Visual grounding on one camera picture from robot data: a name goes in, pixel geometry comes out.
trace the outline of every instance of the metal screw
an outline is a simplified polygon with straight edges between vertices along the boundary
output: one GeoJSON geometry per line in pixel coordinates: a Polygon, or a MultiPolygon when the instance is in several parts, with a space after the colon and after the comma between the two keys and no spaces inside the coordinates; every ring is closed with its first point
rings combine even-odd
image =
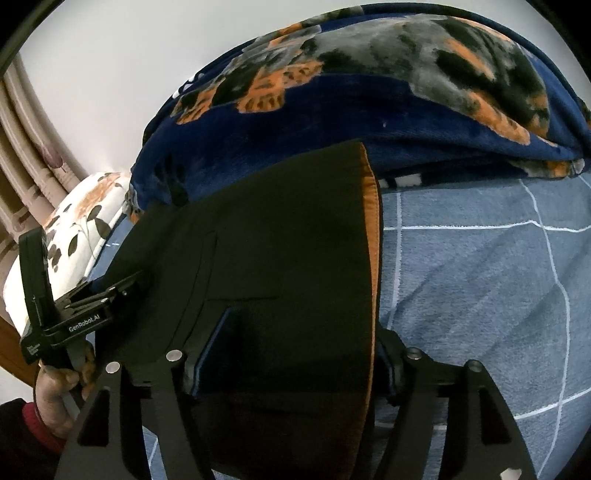
{"type": "Polygon", "coordinates": [[[421,349],[416,347],[407,348],[407,357],[411,360],[419,360],[423,357],[423,352],[421,349]]]}
{"type": "Polygon", "coordinates": [[[111,362],[109,365],[105,367],[105,370],[108,374],[115,374],[121,368],[121,364],[119,362],[111,362]]]}
{"type": "Polygon", "coordinates": [[[468,362],[468,368],[472,370],[474,373],[479,374],[482,372],[484,366],[478,360],[470,360],[468,362]]]}
{"type": "Polygon", "coordinates": [[[181,350],[171,350],[166,354],[166,360],[169,362],[176,362],[183,357],[181,350]]]}

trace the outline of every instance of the white grid line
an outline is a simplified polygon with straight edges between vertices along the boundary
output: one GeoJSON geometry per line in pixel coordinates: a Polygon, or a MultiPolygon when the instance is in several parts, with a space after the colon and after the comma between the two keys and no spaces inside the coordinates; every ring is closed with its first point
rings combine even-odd
{"type": "MultiPolygon", "coordinates": [[[[562,403],[563,403],[563,405],[566,405],[567,403],[570,403],[573,400],[576,400],[577,398],[583,397],[583,396],[587,395],[588,393],[591,393],[591,388],[588,388],[586,390],[583,390],[583,391],[580,391],[578,393],[575,393],[574,395],[571,395],[569,398],[565,398],[562,403]]],[[[547,412],[549,410],[554,410],[556,407],[558,407],[558,402],[551,403],[550,405],[546,405],[545,407],[541,407],[541,408],[538,408],[537,410],[532,410],[532,411],[529,411],[527,413],[521,413],[519,415],[513,415],[513,418],[515,420],[528,419],[528,418],[531,418],[531,417],[535,417],[535,416],[541,415],[544,412],[547,412]]],[[[385,423],[383,421],[377,421],[375,423],[375,425],[376,425],[376,427],[392,428],[392,424],[391,423],[385,423]]],[[[433,426],[433,429],[434,430],[442,430],[442,431],[445,431],[445,430],[447,430],[447,425],[434,425],[433,426]]]]}
{"type": "MultiPolygon", "coordinates": [[[[540,210],[538,208],[538,202],[536,201],[534,194],[531,193],[531,190],[525,185],[525,183],[523,183],[522,180],[520,180],[519,183],[521,183],[523,188],[525,188],[525,191],[529,194],[529,196],[531,197],[531,200],[534,202],[534,210],[538,214],[538,219],[540,221],[540,225],[543,226],[544,223],[542,222],[542,216],[541,216],[540,210]]],[[[558,433],[560,431],[560,420],[562,418],[562,407],[564,404],[564,391],[566,390],[566,379],[567,379],[567,374],[569,371],[569,356],[570,356],[570,300],[569,300],[569,295],[568,295],[566,289],[564,288],[564,285],[562,285],[562,283],[560,282],[560,279],[558,278],[558,273],[556,272],[556,265],[554,263],[554,255],[552,254],[552,247],[550,245],[550,239],[548,237],[548,232],[544,228],[542,228],[542,231],[544,232],[544,237],[546,239],[546,246],[548,248],[548,254],[550,256],[550,266],[552,267],[552,274],[554,276],[554,281],[556,282],[556,285],[558,285],[558,288],[560,289],[560,291],[562,292],[562,295],[564,297],[564,305],[566,308],[566,353],[564,355],[564,367],[563,367],[563,373],[562,373],[562,388],[560,389],[560,395],[558,397],[558,413],[556,415],[556,428],[554,429],[554,438],[552,439],[552,444],[550,446],[550,450],[548,451],[548,455],[546,455],[546,458],[544,459],[544,462],[542,463],[542,466],[540,467],[540,471],[538,472],[538,476],[540,476],[540,474],[544,470],[544,467],[548,463],[548,460],[550,459],[550,455],[552,455],[552,452],[554,451],[554,447],[556,446],[556,440],[558,439],[558,433]]]]}
{"type": "Polygon", "coordinates": [[[156,448],[158,447],[158,439],[154,442],[154,446],[152,447],[152,453],[150,453],[150,458],[148,459],[148,466],[152,467],[152,460],[154,460],[154,455],[156,455],[156,448]]]}
{"type": "Polygon", "coordinates": [[[396,235],[396,261],[394,265],[394,287],[392,289],[392,305],[390,308],[390,316],[386,328],[392,329],[394,323],[394,312],[398,306],[398,296],[400,293],[400,268],[402,265],[402,195],[396,194],[396,224],[398,234],[396,235]]]}
{"type": "Polygon", "coordinates": [[[574,229],[567,227],[547,226],[542,225],[539,222],[536,222],[535,220],[526,220],[524,222],[506,223],[504,225],[408,225],[400,227],[386,226],[384,227],[384,231],[393,231],[398,230],[399,228],[402,230],[501,230],[522,225],[534,225],[538,228],[541,228],[542,230],[550,232],[581,233],[591,229],[591,225],[588,225],[583,228],[574,229]]]}
{"type": "Polygon", "coordinates": [[[583,178],[583,176],[582,176],[582,175],[579,175],[579,178],[580,178],[581,180],[583,180],[583,183],[584,183],[584,184],[585,184],[587,187],[589,187],[589,188],[591,189],[591,185],[589,185],[589,182],[588,182],[587,180],[585,180],[585,179],[583,178]]]}

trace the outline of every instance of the black sleeve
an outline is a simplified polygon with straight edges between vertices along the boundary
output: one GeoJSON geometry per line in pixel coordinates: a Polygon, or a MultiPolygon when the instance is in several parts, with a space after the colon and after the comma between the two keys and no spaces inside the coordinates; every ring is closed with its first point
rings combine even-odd
{"type": "Polygon", "coordinates": [[[0,405],[0,469],[11,480],[53,480],[59,455],[49,452],[29,431],[21,398],[0,405]]]}

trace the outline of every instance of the curtain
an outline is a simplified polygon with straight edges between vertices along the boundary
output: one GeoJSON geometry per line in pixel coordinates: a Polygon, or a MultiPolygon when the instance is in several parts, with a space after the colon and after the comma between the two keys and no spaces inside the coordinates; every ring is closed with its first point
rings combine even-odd
{"type": "Polygon", "coordinates": [[[18,237],[44,225],[80,182],[56,148],[27,96],[20,58],[0,79],[0,316],[1,293],[18,255],[18,237]]]}

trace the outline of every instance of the floral pillow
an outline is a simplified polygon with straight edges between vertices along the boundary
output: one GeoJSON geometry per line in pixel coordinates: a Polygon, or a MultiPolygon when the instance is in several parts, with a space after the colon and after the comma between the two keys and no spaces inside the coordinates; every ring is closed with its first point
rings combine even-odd
{"type": "MultiPolygon", "coordinates": [[[[43,225],[54,298],[73,289],[90,273],[111,229],[123,215],[130,176],[128,172],[117,172],[87,177],[43,225]]],[[[8,274],[4,300],[12,321],[22,334],[27,308],[18,257],[8,274]]]]}

